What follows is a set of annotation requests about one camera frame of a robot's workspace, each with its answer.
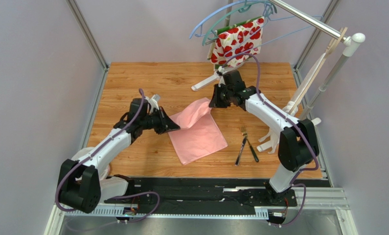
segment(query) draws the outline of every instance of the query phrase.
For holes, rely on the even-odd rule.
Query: knife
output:
[[[239,151],[239,155],[238,158],[236,159],[235,166],[238,166],[241,161],[241,155],[242,155],[242,151],[244,151],[246,141],[247,141],[247,137],[244,137],[244,140],[242,141],[242,145],[241,145],[241,151]]]

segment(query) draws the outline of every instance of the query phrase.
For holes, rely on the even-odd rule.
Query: towel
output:
[[[212,44],[214,48],[210,56],[211,63],[215,65],[222,65],[230,57],[242,52],[247,52],[253,55],[259,54],[261,47],[254,47],[261,45],[263,25],[264,17],[260,17],[252,22],[248,22],[241,26],[229,29],[228,31],[217,35],[215,43]],[[228,65],[230,67],[236,67],[248,58],[249,56],[247,55],[238,56],[231,60]]]
[[[182,112],[170,116],[181,128],[168,134],[183,165],[228,146],[210,114],[209,103],[210,99],[202,98],[188,105]]]

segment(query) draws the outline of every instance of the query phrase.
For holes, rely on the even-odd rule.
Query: fork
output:
[[[246,126],[241,126],[241,132],[242,132],[242,135],[244,136],[244,138],[246,138],[246,140],[248,141],[249,148],[251,149],[253,158],[255,159],[256,162],[259,162],[258,156],[256,155],[255,150],[253,149],[251,143],[248,140],[248,133],[246,131]]]

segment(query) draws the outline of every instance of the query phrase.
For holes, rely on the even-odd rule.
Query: wooden tabletop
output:
[[[239,71],[247,86],[255,86],[256,64],[246,63]],[[112,63],[88,146],[96,146],[108,135],[113,125],[129,111],[132,99],[140,97],[139,88],[143,88],[148,97],[159,94],[159,105],[171,116],[197,99],[211,99],[213,85],[197,92],[191,90],[192,85],[211,75],[211,63]],[[290,64],[261,63],[259,88],[271,102],[283,108],[296,90]],[[258,139],[268,132],[267,125],[239,107],[212,109],[211,114],[228,142],[227,148],[182,165],[168,134],[157,135],[153,130],[146,130],[111,162],[111,174],[146,177],[272,177],[279,165],[277,151],[268,154],[256,150],[260,159],[256,163],[246,146],[241,164],[234,165],[243,139],[240,126],[247,126],[248,139],[256,148],[260,144]],[[300,175],[300,178],[321,177],[319,170],[305,171]]]

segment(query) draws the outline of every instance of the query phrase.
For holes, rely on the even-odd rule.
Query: green fabric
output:
[[[229,29],[236,28],[236,27],[238,27],[238,26],[244,25],[244,24],[246,24],[246,23],[249,23],[249,22],[254,21],[254,20],[256,20],[256,19],[258,19],[258,18],[261,18],[261,17],[262,17],[262,16],[258,16],[258,17],[256,17],[256,18],[253,18],[253,19],[250,19],[250,20],[241,22],[241,23],[237,23],[237,24],[234,24],[234,25],[231,25],[231,26],[226,26],[226,27],[224,27],[224,28],[217,29],[217,30],[215,31],[215,32],[216,32],[216,35],[219,35],[219,34],[221,34],[221,33],[223,33],[223,32],[228,31]]]

